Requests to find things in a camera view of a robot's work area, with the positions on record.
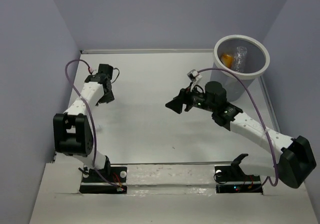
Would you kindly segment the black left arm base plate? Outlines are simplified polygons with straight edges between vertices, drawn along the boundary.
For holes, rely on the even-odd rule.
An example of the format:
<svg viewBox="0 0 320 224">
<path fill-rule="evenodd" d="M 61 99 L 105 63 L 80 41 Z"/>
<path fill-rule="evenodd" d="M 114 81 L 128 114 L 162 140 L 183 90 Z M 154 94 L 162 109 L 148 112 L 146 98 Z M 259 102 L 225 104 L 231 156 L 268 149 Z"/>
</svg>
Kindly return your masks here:
<svg viewBox="0 0 320 224">
<path fill-rule="evenodd" d="M 82 194 L 126 194 L 127 171 L 126 166 L 111 166 L 111 173 L 107 175 L 104 170 L 99 173 L 86 166 L 79 168 L 82 173 L 79 192 Z"/>
</svg>

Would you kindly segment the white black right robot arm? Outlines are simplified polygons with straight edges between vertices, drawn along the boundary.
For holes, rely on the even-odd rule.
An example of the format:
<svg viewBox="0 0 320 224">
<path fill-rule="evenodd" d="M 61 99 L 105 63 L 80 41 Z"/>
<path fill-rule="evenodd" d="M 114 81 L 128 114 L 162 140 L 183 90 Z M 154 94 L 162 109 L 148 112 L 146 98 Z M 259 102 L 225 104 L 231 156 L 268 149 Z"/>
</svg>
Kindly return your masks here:
<svg viewBox="0 0 320 224">
<path fill-rule="evenodd" d="M 226 96 L 221 83 L 210 81 L 203 92 L 191 87 L 182 88 L 165 106 L 177 114 L 193 107 L 211 112 L 218 126 L 247 138 L 269 152 L 275 158 L 280 181 L 291 188 L 299 188 L 317 165 L 310 142 L 303 136 L 293 138 L 264 128 L 241 108 L 230 103 Z"/>
</svg>

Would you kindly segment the clear bottle white-blue cap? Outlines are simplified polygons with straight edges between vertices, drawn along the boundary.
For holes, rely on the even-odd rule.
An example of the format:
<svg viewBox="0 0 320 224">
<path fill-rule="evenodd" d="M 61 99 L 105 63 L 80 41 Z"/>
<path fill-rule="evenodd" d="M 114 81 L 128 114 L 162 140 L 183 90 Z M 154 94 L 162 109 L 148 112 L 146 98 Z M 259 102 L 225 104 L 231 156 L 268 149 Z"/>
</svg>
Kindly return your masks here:
<svg viewBox="0 0 320 224">
<path fill-rule="evenodd" d="M 231 69 L 236 72 L 243 73 L 246 66 L 246 59 L 247 59 L 248 50 L 244 46 L 239 46 L 235 49 L 234 52 L 234 61 L 232 64 Z"/>
</svg>

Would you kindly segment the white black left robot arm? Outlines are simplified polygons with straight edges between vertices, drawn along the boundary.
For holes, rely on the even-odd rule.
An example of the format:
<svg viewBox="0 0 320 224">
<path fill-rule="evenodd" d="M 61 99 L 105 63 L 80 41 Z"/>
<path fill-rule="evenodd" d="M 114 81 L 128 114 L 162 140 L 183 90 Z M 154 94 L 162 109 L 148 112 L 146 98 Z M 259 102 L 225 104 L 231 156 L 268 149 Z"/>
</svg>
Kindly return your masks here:
<svg viewBox="0 0 320 224">
<path fill-rule="evenodd" d="M 99 64 L 95 72 L 88 67 L 82 90 L 71 83 L 77 94 L 75 101 L 63 112 L 53 117 L 54 146 L 58 153 L 81 161 L 88 171 L 99 181 L 106 181 L 111 174 L 109 158 L 98 151 L 97 128 L 92 111 L 100 104 L 114 100 L 112 78 L 115 68 L 108 64 Z"/>
</svg>

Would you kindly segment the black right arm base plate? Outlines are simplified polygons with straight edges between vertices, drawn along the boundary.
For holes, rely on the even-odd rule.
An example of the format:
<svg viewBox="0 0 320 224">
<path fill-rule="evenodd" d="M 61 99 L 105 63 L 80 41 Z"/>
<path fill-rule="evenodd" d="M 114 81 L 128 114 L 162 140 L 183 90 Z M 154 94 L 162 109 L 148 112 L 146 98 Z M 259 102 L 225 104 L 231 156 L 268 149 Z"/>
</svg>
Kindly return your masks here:
<svg viewBox="0 0 320 224">
<path fill-rule="evenodd" d="M 214 167 L 213 179 L 216 182 L 216 193 L 263 193 L 260 176 L 246 175 L 231 165 Z"/>
</svg>

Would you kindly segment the orange blue label bottle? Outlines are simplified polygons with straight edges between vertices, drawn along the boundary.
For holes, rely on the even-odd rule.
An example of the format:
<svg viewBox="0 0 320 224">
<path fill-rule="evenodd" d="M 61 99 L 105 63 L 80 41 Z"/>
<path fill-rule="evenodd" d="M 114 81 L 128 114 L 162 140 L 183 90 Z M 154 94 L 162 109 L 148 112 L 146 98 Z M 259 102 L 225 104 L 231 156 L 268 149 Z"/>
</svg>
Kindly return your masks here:
<svg viewBox="0 0 320 224">
<path fill-rule="evenodd" d="M 221 62 L 229 69 L 232 67 L 233 59 L 233 55 L 226 53 L 223 53 L 220 58 Z"/>
</svg>

